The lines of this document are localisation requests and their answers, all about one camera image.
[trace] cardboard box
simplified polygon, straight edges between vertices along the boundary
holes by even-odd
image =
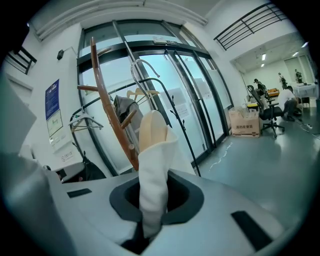
[[[260,136],[259,112],[250,111],[242,107],[233,107],[229,110],[231,130],[236,137]]]

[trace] cable on floor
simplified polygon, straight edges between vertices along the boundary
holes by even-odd
[[[320,138],[316,136],[316,134],[319,134],[319,133],[311,133],[309,130],[306,130],[306,129],[303,128],[303,126],[310,126],[308,123],[302,123],[301,119],[296,119],[295,123],[297,123],[302,130],[306,131],[308,134],[311,134],[312,136],[314,136],[315,138],[320,140]]]
[[[227,155],[228,149],[231,147],[231,145],[232,145],[232,144],[233,144],[233,143],[231,142],[231,143],[230,143],[230,145],[226,147],[225,152],[224,152],[224,155],[223,155],[222,157],[220,157],[220,158],[219,158],[219,161],[218,161],[218,162],[213,163],[213,164],[210,166],[210,168],[209,168],[209,172],[211,171],[211,169],[212,169],[212,167],[213,167],[214,165],[220,164],[220,162],[221,162],[222,158],[224,158],[224,157]]]

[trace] black railing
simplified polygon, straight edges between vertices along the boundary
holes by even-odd
[[[37,60],[23,47],[21,47],[20,51],[17,53],[9,52],[7,56],[8,58],[6,61],[26,75],[29,72],[32,62],[37,62]]]
[[[278,7],[271,2],[265,3],[242,16],[213,40],[227,50],[255,32],[285,19],[287,17]]]

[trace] wall sign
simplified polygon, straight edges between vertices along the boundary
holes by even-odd
[[[63,127],[59,107],[59,79],[45,90],[45,119],[49,137]]]
[[[74,157],[74,153],[72,152],[72,150],[68,151],[67,153],[63,154],[61,156],[61,161],[64,162],[68,162],[70,159],[72,159]]]

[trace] ceiling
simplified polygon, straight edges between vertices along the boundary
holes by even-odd
[[[99,5],[122,2],[122,7],[127,5],[128,7],[135,6],[140,8],[148,7],[148,3],[161,5],[162,3],[169,2],[189,9],[205,18],[205,15],[209,13],[219,1],[223,0],[49,0],[48,3],[44,5],[42,9],[40,9],[40,11],[32,18],[31,22],[37,31],[59,15],[69,12],[81,5],[89,4],[90,2],[96,2]]]
[[[299,55],[308,53],[308,47],[301,48],[305,43],[298,32],[278,37],[274,40],[258,46],[234,60],[237,69],[243,73],[261,68],[261,64],[268,65],[280,60],[292,58],[295,52]]]
[[[210,10],[218,2],[220,2],[220,0],[165,0],[165,1],[187,8],[202,17],[205,17],[206,14],[209,13]]]

